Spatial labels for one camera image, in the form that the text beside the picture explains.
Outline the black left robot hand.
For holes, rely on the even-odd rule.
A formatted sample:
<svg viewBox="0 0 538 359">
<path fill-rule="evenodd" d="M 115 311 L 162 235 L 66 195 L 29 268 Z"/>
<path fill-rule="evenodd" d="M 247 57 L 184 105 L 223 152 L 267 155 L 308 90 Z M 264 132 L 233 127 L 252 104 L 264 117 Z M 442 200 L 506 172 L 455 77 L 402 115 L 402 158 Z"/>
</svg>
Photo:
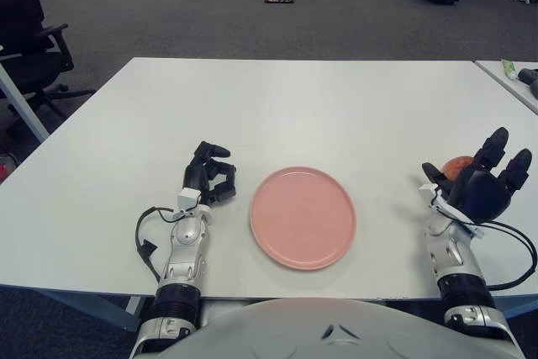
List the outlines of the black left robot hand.
<svg viewBox="0 0 538 359">
<path fill-rule="evenodd" d="M 198 190 L 201 204 L 223 203 L 236 195 L 235 166 L 218 161 L 230 156 L 226 148 L 207 141 L 202 141 L 194 151 L 184 172 L 183 186 Z"/>
</svg>

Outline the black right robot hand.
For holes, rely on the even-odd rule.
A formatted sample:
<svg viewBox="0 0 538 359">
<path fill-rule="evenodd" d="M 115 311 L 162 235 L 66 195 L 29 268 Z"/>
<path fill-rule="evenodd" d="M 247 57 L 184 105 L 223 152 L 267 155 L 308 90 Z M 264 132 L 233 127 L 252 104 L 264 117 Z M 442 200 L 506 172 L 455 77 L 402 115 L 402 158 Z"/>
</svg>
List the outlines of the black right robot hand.
<svg viewBox="0 0 538 359">
<path fill-rule="evenodd" d="M 474 223 L 488 222 L 506 210 L 529 177 L 532 154 L 527 149 L 512 158 L 497 176 L 491 173 L 503 159 L 508 139 L 508 130 L 500 127 L 474 156 L 452 158 L 441 169 L 426 162 L 422 169 L 448 205 Z"/>
</svg>

